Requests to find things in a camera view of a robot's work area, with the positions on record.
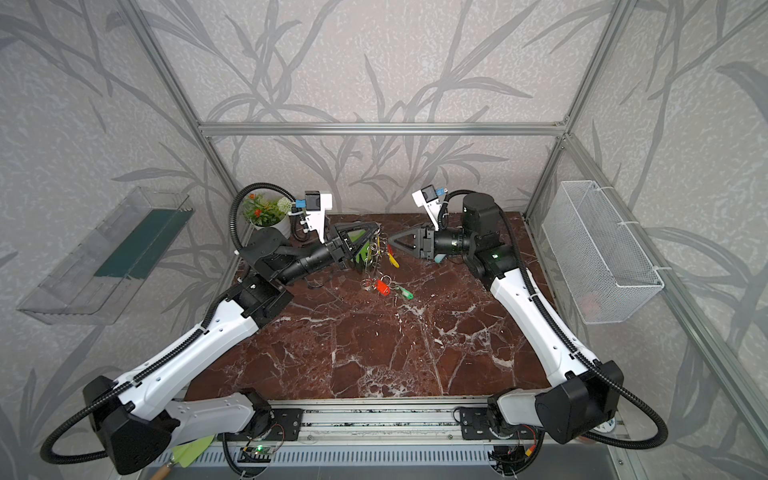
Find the metal keyring bunch with tags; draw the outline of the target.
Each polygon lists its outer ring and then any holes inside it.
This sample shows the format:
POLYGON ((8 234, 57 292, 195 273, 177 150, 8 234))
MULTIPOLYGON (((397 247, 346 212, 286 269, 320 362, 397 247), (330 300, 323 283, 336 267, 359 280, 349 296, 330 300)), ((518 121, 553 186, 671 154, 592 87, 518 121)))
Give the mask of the metal keyring bunch with tags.
POLYGON ((406 289, 402 283, 395 281, 390 274, 387 274, 384 271, 386 265, 393 267, 388 260, 388 253, 392 253, 392 248, 388 245, 386 235, 381 233, 381 257, 378 266, 356 267, 362 274, 361 288, 381 297, 401 297, 404 300, 413 300, 413 293, 406 289))

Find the yellow key tag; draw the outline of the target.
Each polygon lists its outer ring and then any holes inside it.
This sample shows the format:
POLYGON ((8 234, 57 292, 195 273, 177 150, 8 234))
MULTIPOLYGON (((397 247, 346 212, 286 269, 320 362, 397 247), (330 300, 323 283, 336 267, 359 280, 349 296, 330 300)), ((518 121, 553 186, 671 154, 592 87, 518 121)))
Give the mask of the yellow key tag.
POLYGON ((393 255, 392 253, 388 253, 388 254, 387 254, 387 256, 388 256, 388 260, 389 260, 390 264, 391 264, 393 267, 395 267, 395 268, 400 268, 400 264, 399 264, 399 263, 398 263, 398 261, 395 259, 394 255, 393 255))

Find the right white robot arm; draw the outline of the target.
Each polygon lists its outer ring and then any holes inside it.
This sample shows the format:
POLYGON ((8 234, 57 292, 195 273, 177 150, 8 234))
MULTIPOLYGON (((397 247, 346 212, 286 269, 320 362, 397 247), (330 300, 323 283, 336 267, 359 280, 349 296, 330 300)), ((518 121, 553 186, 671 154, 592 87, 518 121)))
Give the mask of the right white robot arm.
POLYGON ((423 260, 461 257, 533 348, 547 387, 513 387, 489 397, 489 432, 507 439, 519 428, 538 428, 560 444, 587 433, 611 433, 619 395, 608 383, 622 383, 621 370, 602 363, 578 340, 542 294, 515 241, 503 240, 511 229, 494 199, 470 190, 460 194, 461 224, 451 228, 444 219, 452 193, 433 186, 414 192, 415 205, 426 210, 430 222, 392 235, 389 243, 423 260))

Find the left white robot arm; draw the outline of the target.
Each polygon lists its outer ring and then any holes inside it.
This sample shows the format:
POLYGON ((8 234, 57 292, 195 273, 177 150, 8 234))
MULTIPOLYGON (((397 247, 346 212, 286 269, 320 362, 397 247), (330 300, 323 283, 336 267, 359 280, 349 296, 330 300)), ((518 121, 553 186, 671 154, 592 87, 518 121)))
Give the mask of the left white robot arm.
POLYGON ((249 275, 215 300, 204 320, 143 365, 119 377, 127 390, 91 413, 92 427, 121 475, 137 472, 166 449, 220 433, 259 435, 271 407, 246 389, 226 397, 178 401, 176 394, 242 340, 277 318, 292 301, 288 285, 328 266, 353 260, 379 226, 335 225, 326 242, 295 247, 274 228, 239 248, 249 275))

